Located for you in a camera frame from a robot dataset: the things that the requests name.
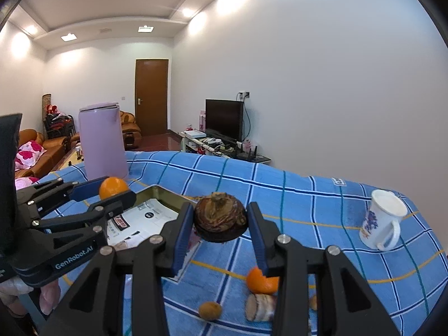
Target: round brown fruit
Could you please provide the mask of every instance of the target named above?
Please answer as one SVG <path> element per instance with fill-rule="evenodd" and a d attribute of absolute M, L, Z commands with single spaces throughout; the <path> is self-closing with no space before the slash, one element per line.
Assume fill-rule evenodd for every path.
<path fill-rule="evenodd" d="M 206 321 L 213 321 L 218 319 L 223 311 L 223 308 L 216 302 L 205 302 L 199 307 L 199 316 Z"/>
<path fill-rule="evenodd" d="M 313 295 L 310 298 L 310 308 L 314 311 L 317 311 L 317 296 Z"/>
<path fill-rule="evenodd" d="M 234 196 L 214 192 L 202 198 L 196 205 L 194 226 L 200 237 L 206 241 L 230 241 L 246 231 L 246 210 Z"/>

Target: blue gripper pad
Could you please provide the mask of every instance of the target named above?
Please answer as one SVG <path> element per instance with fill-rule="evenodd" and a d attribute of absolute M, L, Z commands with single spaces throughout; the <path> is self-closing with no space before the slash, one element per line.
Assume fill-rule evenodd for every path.
<path fill-rule="evenodd" d="M 75 185 L 70 193 L 70 199 L 80 202 L 87 198 L 97 196 L 99 193 L 99 187 L 106 178 L 108 177 L 101 177 Z"/>
<path fill-rule="evenodd" d="M 252 239 L 257 265 L 263 274 L 266 275 L 268 271 L 266 244 L 260 228 L 260 222 L 265 221 L 265 219 L 256 202 L 251 202 L 247 206 L 247 219 L 249 221 L 250 238 Z"/>
<path fill-rule="evenodd" d="M 187 246 L 190 240 L 191 229 L 193 227 L 194 208 L 189 203 L 184 203 L 179 213 L 178 220 L 182 218 L 182 224 L 179 229 L 179 235 L 174 243 L 172 271 L 177 274 L 184 264 L 184 258 L 187 253 Z"/>

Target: wooden door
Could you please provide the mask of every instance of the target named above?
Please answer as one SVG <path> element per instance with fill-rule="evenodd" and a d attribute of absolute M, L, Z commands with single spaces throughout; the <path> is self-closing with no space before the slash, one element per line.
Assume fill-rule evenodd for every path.
<path fill-rule="evenodd" d="M 168 59 L 137 59 L 135 119 L 142 136 L 167 132 Z"/>

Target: blue plaid bedsheet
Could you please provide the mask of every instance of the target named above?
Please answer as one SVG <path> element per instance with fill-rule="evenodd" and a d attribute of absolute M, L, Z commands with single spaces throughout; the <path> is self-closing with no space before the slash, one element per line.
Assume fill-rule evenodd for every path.
<path fill-rule="evenodd" d="M 126 156 L 128 184 L 135 192 L 154 184 L 191 197 L 227 192 L 245 205 L 256 201 L 267 219 L 304 246 L 338 245 L 369 281 L 403 336 L 413 335 L 420 327 L 448 280 L 442 246 L 416 206 L 401 193 L 395 192 L 406 203 L 409 215 L 402 221 L 399 243 L 382 253 L 367 248 L 359 239 L 359 226 L 375 187 L 335 178 L 302 177 L 263 164 L 191 153 L 127 152 Z M 57 177 L 66 182 L 87 180 L 81 164 L 50 173 L 40 182 Z M 97 200 L 72 201 L 49 216 L 79 213 Z M 269 335 L 270 323 L 251 323 L 245 318 L 249 290 L 244 279 L 255 265 L 248 232 L 225 244 L 202 242 L 179 283 L 164 279 L 171 335 Z M 83 268 L 60 279 L 63 294 Z M 314 292 L 310 276 L 310 296 Z M 206 301 L 222 305 L 219 320 L 200 319 L 197 310 Z M 316 335 L 314 311 L 310 311 L 310 318 Z M 132 334 L 128 300 L 123 334 Z"/>

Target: power outlet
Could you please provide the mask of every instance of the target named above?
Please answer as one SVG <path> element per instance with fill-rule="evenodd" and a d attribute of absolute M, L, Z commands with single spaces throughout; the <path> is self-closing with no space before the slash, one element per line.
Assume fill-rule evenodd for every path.
<path fill-rule="evenodd" d="M 247 92 L 247 91 L 238 92 L 238 98 L 240 99 L 240 101 L 245 100 L 246 98 L 249 98 L 249 92 Z"/>

